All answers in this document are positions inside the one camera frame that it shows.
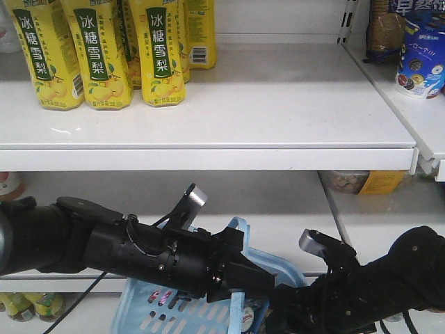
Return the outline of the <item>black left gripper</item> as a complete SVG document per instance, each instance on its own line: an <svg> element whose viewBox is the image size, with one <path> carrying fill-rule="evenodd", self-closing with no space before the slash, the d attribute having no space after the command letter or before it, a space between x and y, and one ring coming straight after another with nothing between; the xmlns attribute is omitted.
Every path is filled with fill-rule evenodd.
<svg viewBox="0 0 445 334"><path fill-rule="evenodd" d="M243 232L235 228L216 234L202 228L160 228L131 215L94 227L82 261L88 268L173 288L196 299L229 299L233 292L268 298L275 288L274 275L242 250Z"/></svg>

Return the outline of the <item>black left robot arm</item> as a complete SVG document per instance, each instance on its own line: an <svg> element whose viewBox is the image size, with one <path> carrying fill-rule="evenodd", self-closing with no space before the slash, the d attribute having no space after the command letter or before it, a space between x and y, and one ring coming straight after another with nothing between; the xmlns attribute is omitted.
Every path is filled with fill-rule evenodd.
<svg viewBox="0 0 445 334"><path fill-rule="evenodd" d="M1 274L31 269L78 273L91 268L169 287L189 299L228 299L234 292L264 299L274 276L242 253L242 231L191 231L191 213L177 205L160 221L140 223L80 198L39 206L26 197L1 203Z"/></svg>

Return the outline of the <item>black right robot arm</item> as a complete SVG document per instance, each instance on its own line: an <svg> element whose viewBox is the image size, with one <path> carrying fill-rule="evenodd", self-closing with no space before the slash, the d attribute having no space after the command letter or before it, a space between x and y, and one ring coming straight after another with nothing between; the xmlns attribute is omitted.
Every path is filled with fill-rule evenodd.
<svg viewBox="0 0 445 334"><path fill-rule="evenodd" d="M327 273L311 285L278 285L270 296L267 333L374 333L375 323L411 309L444 310L444 237L428 226L404 232L388 253L361 265L355 249L306 229L302 250L322 258Z"/></svg>

